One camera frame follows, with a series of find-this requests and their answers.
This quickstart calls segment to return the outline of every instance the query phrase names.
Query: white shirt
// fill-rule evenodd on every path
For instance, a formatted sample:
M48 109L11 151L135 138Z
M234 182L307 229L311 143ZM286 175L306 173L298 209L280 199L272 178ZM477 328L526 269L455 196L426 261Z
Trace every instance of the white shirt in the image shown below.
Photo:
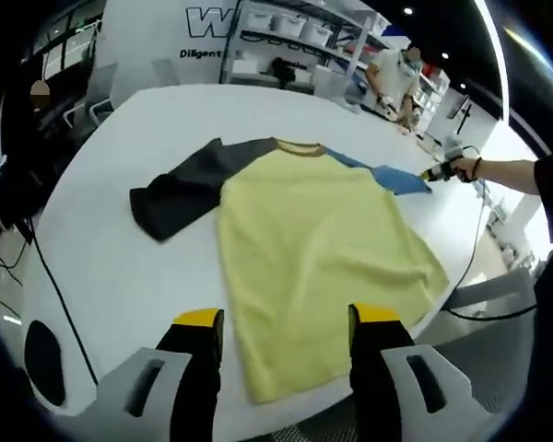
M374 64L379 73L379 86L381 93L389 97L393 102L396 111L402 108L402 100L406 94L414 96L419 88L420 72L409 72L403 67L404 59L400 51L384 49L373 58L371 64ZM371 90L367 89L367 94L362 101L365 106L371 109L377 109L377 97Z

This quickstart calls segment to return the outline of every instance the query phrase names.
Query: dark gray sleeve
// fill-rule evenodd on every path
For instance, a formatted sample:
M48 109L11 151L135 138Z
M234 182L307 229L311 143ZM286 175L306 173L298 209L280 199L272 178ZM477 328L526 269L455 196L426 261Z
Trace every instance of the dark gray sleeve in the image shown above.
M135 221L158 241L170 238L218 206L223 183L276 146L274 138L238 145L210 141L146 188L129 192Z

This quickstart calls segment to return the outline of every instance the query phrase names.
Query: person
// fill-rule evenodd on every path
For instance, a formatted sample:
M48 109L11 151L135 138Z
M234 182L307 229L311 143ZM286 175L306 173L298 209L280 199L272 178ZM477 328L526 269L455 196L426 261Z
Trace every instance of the person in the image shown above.
M385 105L391 107L398 115L396 122L412 130L414 95L418 92L421 72L420 49L413 43L402 51L382 50L367 68L369 89L363 103L373 110Z
M553 243L553 155L536 162L459 158L452 167L461 179L490 180L519 192L540 195ZM531 430L553 431L553 251L535 283L535 296L535 341L526 392L496 440L527 440Z

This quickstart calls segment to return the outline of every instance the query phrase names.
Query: white table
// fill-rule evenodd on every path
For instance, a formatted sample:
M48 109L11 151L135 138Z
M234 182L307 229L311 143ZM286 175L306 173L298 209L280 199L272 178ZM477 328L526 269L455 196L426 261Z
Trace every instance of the white table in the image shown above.
M240 440L297 423L350 393L348 378L282 401L248 401L219 266L215 212L163 244L135 223L129 190L147 186L211 138L224 144L275 136L319 142L366 164L420 172L432 160L414 135L369 114L298 93L246 86L197 85L138 92L84 144L60 179L37 228L39 242L102 378L139 347L155 347L174 317L194 308L226 310L222 388L215 440ZM441 261L451 286L411 330L429 324L470 259L481 200L454 180L434 193L397 197L407 222ZM24 280L23 332L41 320L62 346L67 401L76 414L95 399L60 302L35 249Z

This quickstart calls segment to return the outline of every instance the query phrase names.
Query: bracelet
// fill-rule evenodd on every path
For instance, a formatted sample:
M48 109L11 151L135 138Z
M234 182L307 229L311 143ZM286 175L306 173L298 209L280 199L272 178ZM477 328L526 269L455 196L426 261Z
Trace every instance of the bracelet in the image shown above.
M477 180L477 170L479 169L479 165L481 164L482 158L479 157L476 161L476 164L473 166L473 170L471 170L471 181Z

